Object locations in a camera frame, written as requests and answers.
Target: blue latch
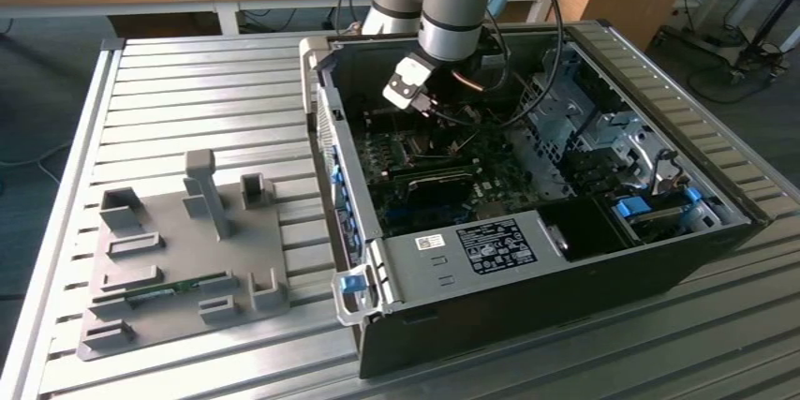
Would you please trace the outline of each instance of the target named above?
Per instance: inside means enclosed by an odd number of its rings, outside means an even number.
[[[344,176],[341,174],[341,167],[336,164],[333,165],[333,170],[331,171],[329,174],[329,182],[339,184],[344,181]]]
[[[651,206],[641,197],[628,197],[616,203],[616,211],[623,217],[640,215],[652,211]]]
[[[700,194],[700,191],[696,187],[689,187],[687,188],[687,197],[689,198],[692,203],[696,203],[697,201],[700,201],[700,199],[703,199],[703,194]]]
[[[339,280],[343,294],[353,294],[367,290],[367,277],[363,275],[348,275]]]

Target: green circuit board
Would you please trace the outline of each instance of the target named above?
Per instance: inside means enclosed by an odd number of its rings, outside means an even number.
[[[365,134],[356,141],[388,236],[524,211],[539,201],[503,135],[463,131],[439,148],[416,131]],[[419,204],[411,191],[423,183],[437,183],[424,197],[439,203]]]

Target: gray fixture plate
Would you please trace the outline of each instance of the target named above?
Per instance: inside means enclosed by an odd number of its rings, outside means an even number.
[[[157,232],[164,246],[111,257],[109,240],[115,235],[100,221],[100,237],[95,250],[95,265],[89,282],[89,309],[93,300],[117,291],[103,291],[107,275],[133,273],[157,266],[163,272],[159,284],[193,279],[208,274],[228,272],[236,278],[235,286],[208,289],[205,286],[173,295],[161,295],[137,303],[133,308],[115,307],[100,319],[91,310],[84,314],[81,343],[77,356],[88,361],[131,351],[136,348],[209,332],[233,325],[284,314],[289,310],[287,269],[275,204],[245,210],[241,206],[239,184],[217,186],[227,216],[233,229],[228,239],[217,241],[209,217],[189,218],[184,208],[185,192],[163,194],[141,199],[143,208],[133,208],[143,232]],[[276,282],[279,301],[255,309],[251,303],[251,274],[259,289],[269,290]],[[204,320],[199,303],[232,296],[236,314],[217,315]],[[88,332],[121,319],[132,329],[129,342],[116,339],[108,345],[87,344]]]

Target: floor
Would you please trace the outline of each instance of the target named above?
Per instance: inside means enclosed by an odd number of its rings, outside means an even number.
[[[724,0],[705,28],[716,30],[735,0]],[[777,0],[763,0],[749,15],[745,26],[757,26]],[[300,10],[285,31],[315,30],[325,20],[325,9]],[[280,28],[291,11],[279,10],[255,18],[265,26]],[[783,41],[800,19],[800,6],[793,5],[775,28],[771,39]],[[0,29],[5,23],[0,20]],[[91,81],[100,42],[113,37],[105,18],[17,20],[9,33],[0,36],[0,161],[17,161],[41,155],[69,141],[84,95]],[[671,76],[685,83],[697,69],[716,60],[668,39],[651,47],[649,57]],[[796,64],[797,55],[787,60]],[[711,111],[755,148],[768,162],[800,184],[800,107],[792,93],[800,90],[800,79],[789,75],[745,101],[735,105],[704,102]],[[764,87],[764,74],[756,74],[731,86],[724,71],[709,72],[699,80],[699,88],[720,100],[737,98]],[[45,161],[60,174],[67,152]],[[0,167],[0,299],[27,290],[36,252],[48,223],[56,184],[35,165]],[[0,366],[19,314],[21,302],[0,300]]]

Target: table leg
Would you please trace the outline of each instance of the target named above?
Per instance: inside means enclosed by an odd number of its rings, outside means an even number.
[[[220,29],[223,30],[223,35],[239,35],[239,21],[236,20],[237,12],[237,2],[216,3],[216,16],[220,20]]]
[[[799,41],[800,41],[800,27],[795,28],[795,31],[791,32],[789,37],[787,38],[784,43],[780,45],[780,52],[791,51],[797,46]]]
[[[529,6],[528,18],[525,22],[547,22],[548,14],[551,13],[551,0],[533,0]]]

